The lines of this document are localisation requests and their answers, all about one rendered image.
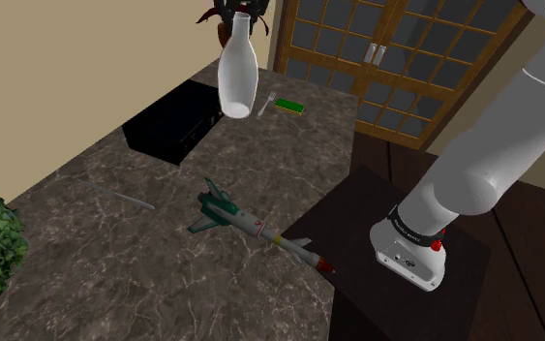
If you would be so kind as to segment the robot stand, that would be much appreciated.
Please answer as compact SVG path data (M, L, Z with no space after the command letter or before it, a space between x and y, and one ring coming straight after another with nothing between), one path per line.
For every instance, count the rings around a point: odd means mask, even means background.
M425 292L377 260L371 226L403 199L403 193L361 166L283 233L310 238L307 248L323 256L326 274L390 341L468 341L491 250L465 232L449 227L442 248L446 272L439 287Z

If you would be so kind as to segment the dark-leaved potted plant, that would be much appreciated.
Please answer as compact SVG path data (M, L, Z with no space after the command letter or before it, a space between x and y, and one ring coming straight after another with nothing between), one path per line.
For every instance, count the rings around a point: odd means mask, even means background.
M250 33L253 34L255 23L260 19L265 35L269 35L269 26L263 19L270 0L212 0L213 7L205 12L197 23L207 21L211 16L220 16L222 22L218 24L218 38L224 47L231 36L233 18L236 13L250 17Z

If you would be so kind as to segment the grey and green toy rocket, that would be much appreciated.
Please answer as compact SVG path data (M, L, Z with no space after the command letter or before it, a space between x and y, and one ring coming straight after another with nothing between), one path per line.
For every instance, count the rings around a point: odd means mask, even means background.
M264 220L239 208L231 201L229 194L220 190L210 178L205 177L204 180L208 192L199 193L197 196L197 200L201 203L202 216L188 228L190 233L200 233L219 226L234 226L254 238L262 237L273 242L291 253L300 264L305 263L319 271L335 272L334 267L322 256L305 249L305 246L312 242L310 238L282 237L270 230Z

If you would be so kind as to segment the black box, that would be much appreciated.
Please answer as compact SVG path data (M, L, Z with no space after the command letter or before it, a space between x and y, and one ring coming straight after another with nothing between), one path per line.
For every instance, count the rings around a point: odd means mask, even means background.
M218 88L187 79L122 130L131 149L179 166L223 116Z

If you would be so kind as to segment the green and yellow sponge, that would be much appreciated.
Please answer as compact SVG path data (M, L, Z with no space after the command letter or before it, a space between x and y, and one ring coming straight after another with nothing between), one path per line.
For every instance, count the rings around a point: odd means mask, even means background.
M284 98L277 99L275 102L275 106L278 109L285 110L298 116L301 116L304 111L304 106L302 104L298 104Z

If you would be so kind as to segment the wooden door with glass panes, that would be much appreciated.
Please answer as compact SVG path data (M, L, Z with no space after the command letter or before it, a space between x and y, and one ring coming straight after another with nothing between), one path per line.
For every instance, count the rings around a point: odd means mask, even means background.
M424 150L531 19L520 0L284 0L274 69L355 96L357 132Z

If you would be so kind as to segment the white vase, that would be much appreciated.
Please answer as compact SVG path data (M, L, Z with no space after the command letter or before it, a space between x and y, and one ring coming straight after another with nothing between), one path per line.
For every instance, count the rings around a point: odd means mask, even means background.
M224 115L243 119L250 115L257 93L257 57L249 39L251 17L236 12L231 36L218 67L218 90Z

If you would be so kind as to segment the silver fork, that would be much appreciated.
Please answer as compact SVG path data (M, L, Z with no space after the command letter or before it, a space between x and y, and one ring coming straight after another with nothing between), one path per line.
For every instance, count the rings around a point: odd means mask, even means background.
M276 98L276 93L274 91L270 92L267 99L266 99L266 102L264 103L264 105L261 107L261 109L258 111L257 115L258 116L262 116L266 107L275 100Z

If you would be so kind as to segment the thin grey rod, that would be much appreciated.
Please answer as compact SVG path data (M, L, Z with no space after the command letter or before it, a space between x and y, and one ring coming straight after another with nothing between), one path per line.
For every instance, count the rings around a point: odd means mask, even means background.
M103 193L107 193L107 194L109 194L109 195L113 195L113 196L115 196L115 197L121 198L121 199L126 200L126 201L128 201L128 202L132 202L132 203L138 204L138 205L140 205L140 206L142 206L142 207L145 207L145 208L147 208L147 209L151 209L151 210L155 210L155 209L156 209L156 207L155 207L154 205L152 205L152 204L150 204L150 203L147 203L147 202L145 202L145 201L140 201L140 200L138 200L138 199L135 199L135 198L132 198L132 197L128 197L128 196L125 196L125 195L122 195L122 194L119 194L119 193L116 193L116 192L114 192L114 191L111 191L111 190L106 189L106 188L103 188L103 187L101 187L101 186L98 186L98 185L95 185L95 184L86 182L86 181L84 181L84 180L78 179L77 181L80 182L80 183L82 183L82 184L84 184L84 185L86 185L86 186L89 186L89 187L91 187L91 188L94 188L94 189L96 189L96 190L98 190L98 191L101 191L101 192L103 192Z

